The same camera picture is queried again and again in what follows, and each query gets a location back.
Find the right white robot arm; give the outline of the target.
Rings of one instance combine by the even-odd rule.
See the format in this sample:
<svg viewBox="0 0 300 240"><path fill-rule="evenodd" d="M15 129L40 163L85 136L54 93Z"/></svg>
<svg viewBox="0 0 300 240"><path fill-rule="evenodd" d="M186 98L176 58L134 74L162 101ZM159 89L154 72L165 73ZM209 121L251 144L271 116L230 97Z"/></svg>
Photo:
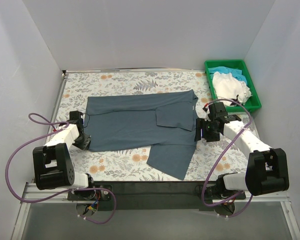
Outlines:
<svg viewBox="0 0 300 240"><path fill-rule="evenodd" d="M223 102L208 103L203 109L207 118L196 119L195 141L217 142L223 135L247 158L246 171L219 175L215 185L205 188L210 195L227 199L239 191L259 196L288 190L288 163L283 149L263 143L237 115L228 114Z"/></svg>

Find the dark blue-grey t-shirt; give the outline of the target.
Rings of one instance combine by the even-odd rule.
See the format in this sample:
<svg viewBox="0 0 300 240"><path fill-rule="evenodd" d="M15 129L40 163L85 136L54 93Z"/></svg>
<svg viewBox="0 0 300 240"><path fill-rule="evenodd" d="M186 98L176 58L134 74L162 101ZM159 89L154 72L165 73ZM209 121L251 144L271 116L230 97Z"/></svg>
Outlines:
<svg viewBox="0 0 300 240"><path fill-rule="evenodd" d="M184 180L197 142L193 90L170 93L90 96L86 133L90 151L123 151L150 147L147 164Z"/></svg>

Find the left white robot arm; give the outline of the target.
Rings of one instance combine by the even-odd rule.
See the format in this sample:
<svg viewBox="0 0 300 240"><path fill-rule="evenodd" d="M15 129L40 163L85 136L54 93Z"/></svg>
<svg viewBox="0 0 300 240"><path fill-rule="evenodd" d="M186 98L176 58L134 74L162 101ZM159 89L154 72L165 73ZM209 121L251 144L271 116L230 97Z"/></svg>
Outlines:
<svg viewBox="0 0 300 240"><path fill-rule="evenodd" d="M39 190L67 188L79 189L85 200L96 196L93 178L88 173L74 170L69 149L74 146L86 151L91 144L91 136L84 132L84 114L80 111L69 113L68 127L59 125L53 138L43 146L32 151L35 183Z"/></svg>

